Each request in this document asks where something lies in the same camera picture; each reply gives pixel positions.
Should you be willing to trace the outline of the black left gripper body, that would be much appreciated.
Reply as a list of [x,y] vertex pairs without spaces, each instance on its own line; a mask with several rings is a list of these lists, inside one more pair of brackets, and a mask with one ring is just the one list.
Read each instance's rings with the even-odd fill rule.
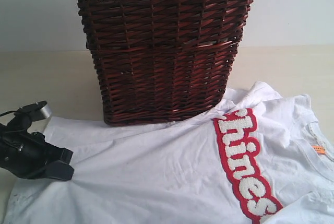
[[22,108],[1,113],[1,117],[13,114],[6,124],[1,124],[1,167],[16,177],[28,179],[28,175],[49,164],[45,158],[45,136],[40,132],[28,132],[31,117]]

